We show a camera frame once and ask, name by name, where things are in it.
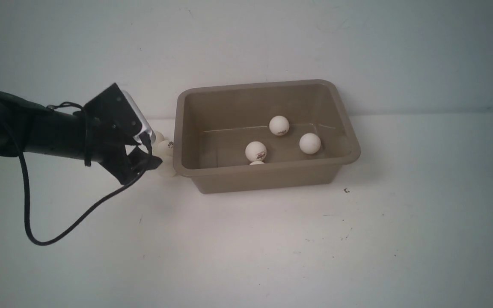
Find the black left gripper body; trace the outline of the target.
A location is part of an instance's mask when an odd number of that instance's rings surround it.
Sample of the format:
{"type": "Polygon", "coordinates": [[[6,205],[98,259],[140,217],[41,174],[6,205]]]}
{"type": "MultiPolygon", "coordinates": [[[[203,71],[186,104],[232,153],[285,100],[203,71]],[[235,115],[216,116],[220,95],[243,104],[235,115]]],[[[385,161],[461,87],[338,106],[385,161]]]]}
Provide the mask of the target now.
{"type": "Polygon", "coordinates": [[[140,142],[115,128],[102,128],[97,132],[97,153],[101,154],[101,166],[112,174],[121,185],[133,182],[141,172],[135,173],[129,161],[129,153],[139,148],[140,142]]]}

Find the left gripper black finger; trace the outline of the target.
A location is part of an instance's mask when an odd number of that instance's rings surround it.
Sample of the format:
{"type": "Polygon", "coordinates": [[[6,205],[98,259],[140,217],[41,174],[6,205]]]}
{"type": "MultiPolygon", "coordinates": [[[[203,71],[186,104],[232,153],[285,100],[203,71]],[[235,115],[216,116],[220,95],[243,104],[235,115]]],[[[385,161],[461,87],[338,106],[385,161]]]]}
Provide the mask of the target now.
{"type": "Polygon", "coordinates": [[[141,150],[141,148],[134,148],[129,153],[129,161],[132,166],[132,170],[135,173],[139,173],[142,170],[155,170],[162,163],[163,160],[153,154],[149,154],[141,150]]]}

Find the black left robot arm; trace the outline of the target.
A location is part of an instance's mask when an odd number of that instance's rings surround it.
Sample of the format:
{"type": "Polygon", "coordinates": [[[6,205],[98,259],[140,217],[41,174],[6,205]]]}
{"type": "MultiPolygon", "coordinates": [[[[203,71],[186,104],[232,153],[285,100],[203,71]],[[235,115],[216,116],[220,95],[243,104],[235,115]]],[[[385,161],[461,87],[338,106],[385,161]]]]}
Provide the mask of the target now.
{"type": "Polygon", "coordinates": [[[155,140],[131,96],[115,83],[83,106],[46,107],[0,91],[0,157],[29,152],[98,163],[125,185],[162,164],[140,148],[155,140]]]}

